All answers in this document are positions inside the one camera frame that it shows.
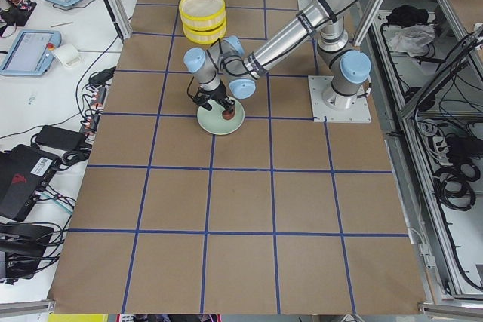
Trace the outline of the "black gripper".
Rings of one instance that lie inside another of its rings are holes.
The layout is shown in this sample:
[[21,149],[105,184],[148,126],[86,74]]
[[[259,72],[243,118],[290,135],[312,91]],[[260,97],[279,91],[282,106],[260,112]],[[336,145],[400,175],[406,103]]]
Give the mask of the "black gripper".
[[212,105],[209,103],[209,100],[214,100],[216,103],[223,106],[225,112],[235,111],[235,101],[228,98],[226,86],[223,83],[219,83],[213,90],[205,90],[199,86],[196,94],[192,97],[192,101],[196,105],[207,111],[211,111]]

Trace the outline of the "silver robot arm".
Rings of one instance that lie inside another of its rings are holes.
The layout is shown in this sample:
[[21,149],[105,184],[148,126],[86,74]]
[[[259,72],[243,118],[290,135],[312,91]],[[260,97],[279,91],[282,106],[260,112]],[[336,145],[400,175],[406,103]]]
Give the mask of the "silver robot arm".
[[291,22],[249,54],[234,35],[216,40],[208,49],[189,49],[183,62],[198,82],[191,100],[207,110],[214,101],[232,113],[235,104],[230,97],[250,97],[261,76],[311,38],[317,39],[318,52],[328,65],[341,64],[341,56],[350,49],[343,14],[356,1],[310,0]]

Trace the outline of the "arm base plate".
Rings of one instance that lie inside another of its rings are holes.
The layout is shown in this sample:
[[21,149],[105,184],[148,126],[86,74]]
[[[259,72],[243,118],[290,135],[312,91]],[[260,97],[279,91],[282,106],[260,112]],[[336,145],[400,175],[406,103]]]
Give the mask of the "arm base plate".
[[332,88],[333,76],[308,77],[314,122],[369,124],[372,121],[365,89],[342,96]]

